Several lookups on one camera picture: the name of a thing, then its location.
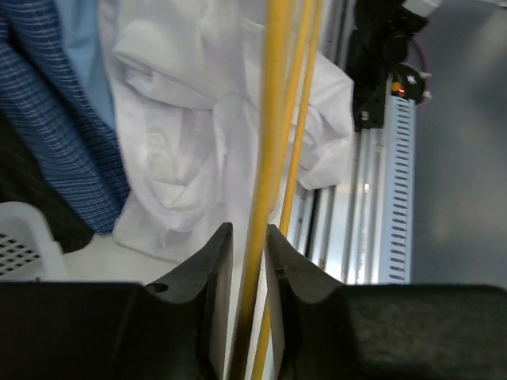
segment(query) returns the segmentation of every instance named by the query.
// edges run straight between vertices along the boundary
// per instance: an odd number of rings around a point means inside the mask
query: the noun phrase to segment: slotted metal panel
[[[408,283],[414,197],[414,101],[393,97],[387,141],[379,283]]]

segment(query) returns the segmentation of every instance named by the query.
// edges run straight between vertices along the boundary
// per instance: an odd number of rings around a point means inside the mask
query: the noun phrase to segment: white cloth
[[[184,260],[233,222],[232,321],[257,165],[264,27],[240,20],[238,0],[100,0],[99,25],[132,187],[114,237]],[[305,188],[340,182],[351,97],[352,82],[319,55],[299,168]]]

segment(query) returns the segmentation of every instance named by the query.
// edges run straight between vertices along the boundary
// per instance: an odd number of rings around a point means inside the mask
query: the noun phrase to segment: white table surface
[[[71,280],[150,283],[179,263],[164,261],[118,245],[112,236],[94,236],[79,251],[63,255]]]

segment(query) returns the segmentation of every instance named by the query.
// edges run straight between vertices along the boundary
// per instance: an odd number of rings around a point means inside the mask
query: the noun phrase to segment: metal frame
[[[347,284],[410,281],[416,110],[387,101],[384,128],[356,135],[346,180],[317,195],[309,258]]]

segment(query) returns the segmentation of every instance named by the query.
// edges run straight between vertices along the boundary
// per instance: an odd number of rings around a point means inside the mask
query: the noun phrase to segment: black fabric
[[[85,247],[93,231],[44,181],[36,159],[1,113],[0,141],[0,203],[17,201],[37,207],[64,253]]]

